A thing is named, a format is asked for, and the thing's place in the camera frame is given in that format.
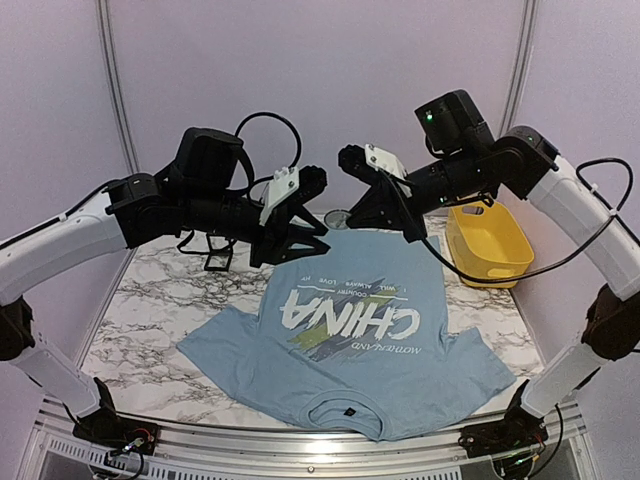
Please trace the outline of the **black brooch box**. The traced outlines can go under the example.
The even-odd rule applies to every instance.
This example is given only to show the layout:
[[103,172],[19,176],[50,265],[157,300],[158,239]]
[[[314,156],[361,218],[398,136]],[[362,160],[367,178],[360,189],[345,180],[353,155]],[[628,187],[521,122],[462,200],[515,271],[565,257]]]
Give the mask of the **black brooch box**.
[[214,236],[206,234],[205,236],[208,251],[204,263],[206,272],[228,272],[234,256],[234,247],[237,243],[235,239],[225,238],[226,244],[222,247],[214,247]]

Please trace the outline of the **light blue printed t-shirt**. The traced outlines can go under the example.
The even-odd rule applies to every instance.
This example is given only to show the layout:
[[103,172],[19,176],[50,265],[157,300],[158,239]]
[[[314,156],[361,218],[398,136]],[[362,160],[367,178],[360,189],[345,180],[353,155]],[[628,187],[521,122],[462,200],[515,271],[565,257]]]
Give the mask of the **light blue printed t-shirt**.
[[255,314],[227,307],[179,350],[231,399],[303,428],[394,441],[449,426],[514,383],[476,329],[448,330],[436,238],[332,231],[276,267]]

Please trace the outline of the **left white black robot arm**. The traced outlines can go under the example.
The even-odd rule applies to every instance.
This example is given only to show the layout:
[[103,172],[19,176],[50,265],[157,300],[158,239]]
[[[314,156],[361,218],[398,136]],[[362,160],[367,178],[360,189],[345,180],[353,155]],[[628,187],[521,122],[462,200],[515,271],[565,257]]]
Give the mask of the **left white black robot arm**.
[[136,433],[152,434],[154,426],[121,417],[107,386],[32,328],[27,291],[86,261],[186,231],[249,244],[252,267],[328,251],[326,228],[305,207],[326,188],[322,168],[276,171],[256,203],[247,188],[232,187],[237,167],[254,179],[239,137],[191,127],[159,172],[109,181],[68,211],[2,243],[1,358],[65,404],[77,437],[116,445]]

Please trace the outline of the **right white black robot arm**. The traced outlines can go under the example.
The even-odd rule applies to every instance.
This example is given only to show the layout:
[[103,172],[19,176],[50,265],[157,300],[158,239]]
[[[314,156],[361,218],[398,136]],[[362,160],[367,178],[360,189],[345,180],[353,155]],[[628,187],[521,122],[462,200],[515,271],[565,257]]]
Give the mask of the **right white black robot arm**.
[[553,263],[528,269],[527,278],[585,257],[602,286],[589,306],[583,330],[543,370],[514,393],[496,421],[465,427],[459,442],[476,456],[546,438],[545,418],[584,387],[605,365],[639,350],[639,239],[621,220],[621,202],[608,202],[537,130],[515,126],[495,136],[471,96],[448,92],[415,111],[431,162],[407,171],[391,153],[373,145],[349,145],[340,168],[367,185],[349,210],[352,229],[399,231],[424,241],[424,216],[446,207],[493,201],[506,190],[546,217],[567,246]]

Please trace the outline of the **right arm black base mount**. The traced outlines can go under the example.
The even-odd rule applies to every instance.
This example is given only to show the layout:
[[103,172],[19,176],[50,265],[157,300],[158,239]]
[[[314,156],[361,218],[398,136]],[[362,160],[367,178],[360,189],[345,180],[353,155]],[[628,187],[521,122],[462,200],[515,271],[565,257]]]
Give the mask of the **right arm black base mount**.
[[501,420],[463,427],[458,438],[469,458],[494,455],[545,442],[549,436],[542,417],[525,411],[522,395],[529,381],[515,391]]

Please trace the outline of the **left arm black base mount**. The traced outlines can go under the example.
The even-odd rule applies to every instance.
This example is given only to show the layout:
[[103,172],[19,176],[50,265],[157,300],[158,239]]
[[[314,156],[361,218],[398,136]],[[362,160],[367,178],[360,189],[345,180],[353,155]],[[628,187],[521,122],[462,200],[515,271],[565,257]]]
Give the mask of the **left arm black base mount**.
[[94,378],[99,393],[99,408],[85,417],[74,416],[67,411],[74,423],[73,435],[77,438],[111,448],[124,448],[137,439],[138,447],[144,455],[155,451],[159,425],[149,421],[121,416],[115,408],[108,387],[97,377]]

